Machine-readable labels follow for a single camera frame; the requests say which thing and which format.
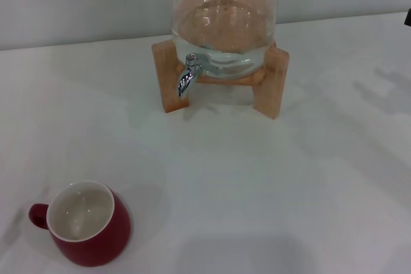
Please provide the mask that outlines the red ceramic cup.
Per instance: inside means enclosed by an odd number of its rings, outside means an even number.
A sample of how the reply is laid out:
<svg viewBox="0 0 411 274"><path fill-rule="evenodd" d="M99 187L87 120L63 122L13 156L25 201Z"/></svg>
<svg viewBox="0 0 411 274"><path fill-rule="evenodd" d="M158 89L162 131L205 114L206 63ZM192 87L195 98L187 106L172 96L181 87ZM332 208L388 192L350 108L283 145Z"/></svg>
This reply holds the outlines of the red ceramic cup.
<svg viewBox="0 0 411 274"><path fill-rule="evenodd" d="M32 205L28 216L50 233L69 261L85 267L113 261L132 231L130 214L118 195L92 180L71 183L49 205Z"/></svg>

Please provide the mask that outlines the chrome faucet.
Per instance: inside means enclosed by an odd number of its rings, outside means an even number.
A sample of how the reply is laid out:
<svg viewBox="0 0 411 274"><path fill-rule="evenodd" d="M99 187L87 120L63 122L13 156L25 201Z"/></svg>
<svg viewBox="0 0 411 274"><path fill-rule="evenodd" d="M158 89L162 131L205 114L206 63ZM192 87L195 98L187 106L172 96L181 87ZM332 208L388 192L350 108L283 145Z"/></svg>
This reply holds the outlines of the chrome faucet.
<svg viewBox="0 0 411 274"><path fill-rule="evenodd" d="M185 69L179 76L177 95L183 98L188 94L188 89L194 85L204 73L219 74L220 68L213 65L207 55L190 53L186 55Z"/></svg>

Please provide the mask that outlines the wooden dispenser stand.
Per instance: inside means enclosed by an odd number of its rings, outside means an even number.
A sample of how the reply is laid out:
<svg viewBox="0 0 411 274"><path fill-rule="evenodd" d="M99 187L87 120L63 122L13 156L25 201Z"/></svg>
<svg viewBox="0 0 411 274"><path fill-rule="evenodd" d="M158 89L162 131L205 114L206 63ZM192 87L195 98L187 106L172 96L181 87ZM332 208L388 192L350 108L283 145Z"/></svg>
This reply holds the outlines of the wooden dispenser stand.
<svg viewBox="0 0 411 274"><path fill-rule="evenodd" d="M185 64L178 60L175 43L167 40L153 44L152 54L164 111L169 113L188 107L188 95L183 98L177 95L179 76ZM281 109L289 59L290 55L286 51L273 44L265 52L263 65L253 73L236 79L213 78L203 74L196 83L250 86L254 109L276 119Z"/></svg>

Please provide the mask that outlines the glass water dispenser jar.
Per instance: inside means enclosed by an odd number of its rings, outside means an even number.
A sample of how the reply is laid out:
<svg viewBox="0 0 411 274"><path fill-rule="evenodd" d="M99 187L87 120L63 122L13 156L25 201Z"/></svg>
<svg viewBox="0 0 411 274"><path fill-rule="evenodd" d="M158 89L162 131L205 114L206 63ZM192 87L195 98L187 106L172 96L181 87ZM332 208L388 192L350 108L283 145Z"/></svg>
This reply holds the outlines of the glass water dispenser jar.
<svg viewBox="0 0 411 274"><path fill-rule="evenodd" d="M239 77L263 63L274 43L277 0L173 0L177 57L204 56L219 77Z"/></svg>

